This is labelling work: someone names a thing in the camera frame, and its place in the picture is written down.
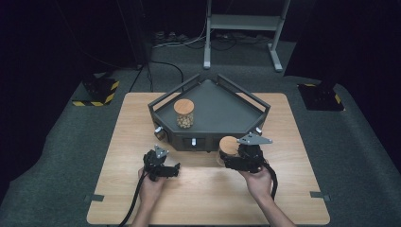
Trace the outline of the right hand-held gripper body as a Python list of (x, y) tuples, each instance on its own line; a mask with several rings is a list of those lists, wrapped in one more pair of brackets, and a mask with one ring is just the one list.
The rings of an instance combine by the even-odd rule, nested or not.
[(257, 173), (264, 167), (270, 174), (273, 173), (260, 148), (263, 144), (271, 144), (271, 139), (250, 132), (237, 139), (237, 143), (239, 156), (235, 159), (235, 170)]

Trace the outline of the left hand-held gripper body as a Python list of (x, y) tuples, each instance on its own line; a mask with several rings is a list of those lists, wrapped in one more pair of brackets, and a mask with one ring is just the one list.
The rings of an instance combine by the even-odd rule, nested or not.
[(169, 167), (164, 166), (167, 155), (168, 150), (160, 148), (158, 145), (144, 155), (144, 170), (152, 181), (156, 182), (159, 177), (170, 176)]

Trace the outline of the glass jar with dark contents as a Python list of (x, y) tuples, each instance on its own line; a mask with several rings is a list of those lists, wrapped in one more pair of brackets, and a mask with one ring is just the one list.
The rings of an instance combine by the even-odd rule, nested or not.
[[(236, 151), (238, 150), (238, 147), (239, 147), (239, 143), (237, 142), (237, 139), (235, 137), (224, 136), (219, 141), (218, 152), (220, 150), (222, 150), (224, 152), (234, 152), (235, 150)], [(216, 160), (219, 165), (225, 166), (224, 161), (220, 159), (218, 152), (217, 152)]]

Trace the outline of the black corner shelf rack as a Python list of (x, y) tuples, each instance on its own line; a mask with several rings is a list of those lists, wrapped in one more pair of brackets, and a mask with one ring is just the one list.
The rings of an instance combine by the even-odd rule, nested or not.
[[(176, 122), (176, 101), (194, 103), (194, 125), (183, 129)], [(222, 137), (260, 134), (270, 105), (223, 75), (202, 79), (196, 75), (148, 105), (154, 134), (178, 151), (216, 151)]]

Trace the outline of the glass jar with pale nuts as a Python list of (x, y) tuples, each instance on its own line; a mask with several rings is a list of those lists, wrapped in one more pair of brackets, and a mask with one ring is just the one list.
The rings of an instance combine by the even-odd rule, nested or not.
[(182, 98), (174, 103), (176, 123), (182, 129), (189, 129), (194, 124), (194, 103), (187, 98)]

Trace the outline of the person's left hand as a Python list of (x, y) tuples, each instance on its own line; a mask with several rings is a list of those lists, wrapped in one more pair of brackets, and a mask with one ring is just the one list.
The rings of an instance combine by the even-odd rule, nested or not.
[(138, 176), (143, 178), (139, 193), (140, 207), (152, 210), (162, 194), (166, 177), (159, 177), (156, 181), (152, 181), (143, 168), (138, 170)]

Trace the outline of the person's right hand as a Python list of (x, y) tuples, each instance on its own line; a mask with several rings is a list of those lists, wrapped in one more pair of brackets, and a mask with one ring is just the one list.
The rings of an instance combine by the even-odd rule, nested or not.
[(248, 190), (257, 203), (272, 203), (270, 194), (272, 179), (265, 168), (257, 173), (240, 171), (239, 174), (245, 179)]

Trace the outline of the black base with striped edge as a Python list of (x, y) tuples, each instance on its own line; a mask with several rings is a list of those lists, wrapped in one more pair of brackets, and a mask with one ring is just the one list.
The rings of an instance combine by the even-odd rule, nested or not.
[(118, 80), (92, 76), (78, 86), (72, 96), (72, 104), (78, 107), (109, 105), (114, 98), (118, 85)]
[(332, 88), (326, 90), (320, 85), (307, 83), (299, 84), (298, 90), (306, 108), (310, 111), (341, 112), (344, 110), (339, 95)]

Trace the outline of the power strip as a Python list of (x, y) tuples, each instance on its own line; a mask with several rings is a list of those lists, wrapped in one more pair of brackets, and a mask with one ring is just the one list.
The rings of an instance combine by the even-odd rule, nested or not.
[(168, 32), (165, 33), (164, 31), (158, 31), (154, 33), (153, 42), (158, 44), (181, 44), (188, 41), (189, 38), (184, 35), (178, 35), (176, 32)]

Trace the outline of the grey metal stand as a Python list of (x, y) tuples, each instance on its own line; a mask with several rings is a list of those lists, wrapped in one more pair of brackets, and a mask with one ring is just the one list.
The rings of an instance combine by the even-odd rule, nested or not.
[(232, 15), (232, 14), (214, 14), (212, 12), (212, 0), (206, 0), (206, 35), (203, 55), (203, 68), (211, 67), (211, 33), (213, 29), (225, 30), (258, 30), (273, 31), (274, 37), (271, 44), (268, 44), (270, 58), (276, 72), (284, 70), (276, 47), (278, 45), (282, 29), (284, 27), (289, 5), (291, 0), (283, 0), (283, 8), (278, 16), (262, 15)]

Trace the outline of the dark curtain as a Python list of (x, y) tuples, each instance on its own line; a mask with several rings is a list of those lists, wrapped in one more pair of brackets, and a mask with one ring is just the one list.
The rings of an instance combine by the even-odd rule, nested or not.
[(316, 0), (286, 74), (342, 86), (401, 83), (401, 0)]

